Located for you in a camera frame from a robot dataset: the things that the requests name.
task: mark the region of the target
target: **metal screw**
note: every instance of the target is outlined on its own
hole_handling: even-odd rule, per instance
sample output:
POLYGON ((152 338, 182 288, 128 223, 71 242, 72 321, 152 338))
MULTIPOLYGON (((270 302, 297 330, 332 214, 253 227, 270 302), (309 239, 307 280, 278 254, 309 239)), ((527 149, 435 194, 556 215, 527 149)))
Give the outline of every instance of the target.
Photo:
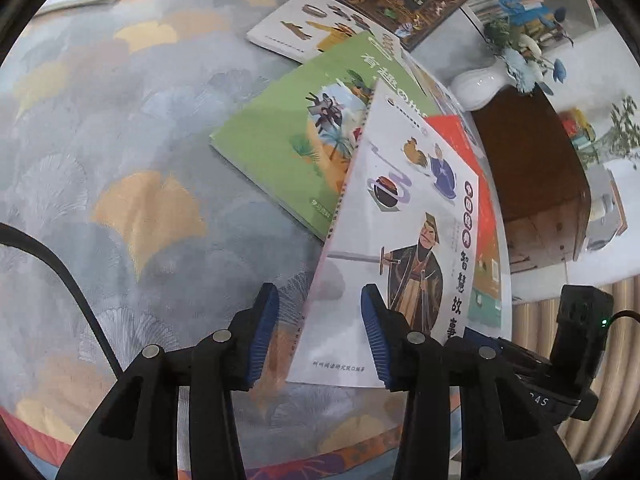
POLYGON ((409 332, 406 335, 406 340, 411 344, 421 345, 427 340, 427 338, 422 332, 414 331, 414 332, 409 332))
POLYGON ((158 345, 147 345, 142 349, 142 355, 147 359, 156 357, 160 353, 160 347, 158 345))
POLYGON ((226 341, 229 341, 231 339, 231 332, 229 332, 229 330, 227 330, 226 328, 223 328, 222 330, 216 330, 213 333, 213 341, 215 341, 216 343, 224 343, 226 341))
POLYGON ((483 359, 493 359, 495 357, 495 350, 490 346, 481 346, 478 349, 478 353, 483 359))

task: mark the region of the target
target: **vase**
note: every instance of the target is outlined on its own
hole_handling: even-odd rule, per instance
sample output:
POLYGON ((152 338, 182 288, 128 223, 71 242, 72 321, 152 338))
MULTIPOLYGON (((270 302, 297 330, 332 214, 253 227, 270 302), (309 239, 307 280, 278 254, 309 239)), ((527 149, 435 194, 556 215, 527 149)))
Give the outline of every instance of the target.
POLYGON ((450 90, 466 111, 479 110, 505 86, 515 86, 515 79, 507 72, 507 65, 496 59, 492 66, 469 70, 452 81, 450 90))

